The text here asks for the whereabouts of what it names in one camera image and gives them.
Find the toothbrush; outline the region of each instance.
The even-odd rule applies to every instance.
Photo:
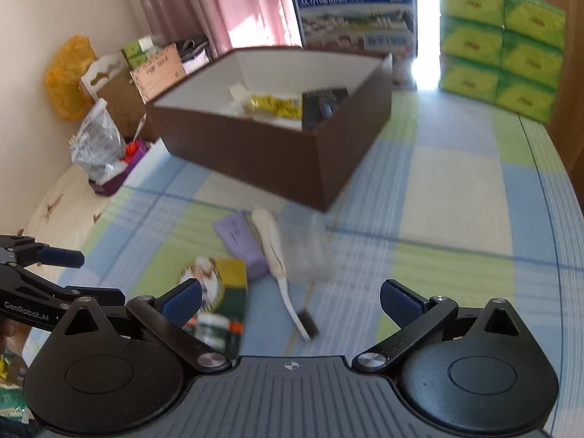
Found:
[[[264,254],[268,261],[270,273],[277,280],[280,288],[280,295],[284,302],[288,314],[294,321],[296,328],[305,341],[310,341],[318,334],[316,324],[310,317],[307,310],[302,310],[299,314],[294,311],[290,295],[288,294],[288,279],[286,277],[286,268],[284,264],[284,255],[282,254],[282,245],[278,223],[274,216],[267,210],[256,207],[252,212],[252,222],[258,229],[259,236],[264,245]]]

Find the brown box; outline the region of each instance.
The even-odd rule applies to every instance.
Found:
[[[107,111],[124,138],[133,138],[146,106],[136,88],[131,69],[125,69],[97,92],[107,102]],[[140,138],[155,142],[159,137],[152,122],[146,121]]]
[[[236,49],[166,90],[147,112],[171,154],[325,211],[389,119],[391,76],[391,58]],[[237,83],[279,97],[347,87],[349,98],[306,133],[300,121],[250,120],[230,93]]]

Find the purple tube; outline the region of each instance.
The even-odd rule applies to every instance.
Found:
[[[215,222],[213,227],[230,254],[245,261],[248,280],[268,274],[268,262],[249,229],[243,212],[224,217]]]

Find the transparent plastic container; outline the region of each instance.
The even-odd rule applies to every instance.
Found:
[[[284,210],[277,220],[288,280],[329,281],[335,263],[322,214],[307,208]]]

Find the orange plastic bag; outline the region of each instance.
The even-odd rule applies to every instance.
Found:
[[[97,57],[85,36],[73,36],[51,61],[45,87],[57,115],[63,120],[82,120],[93,106],[93,99],[79,85],[80,77],[93,61]]]

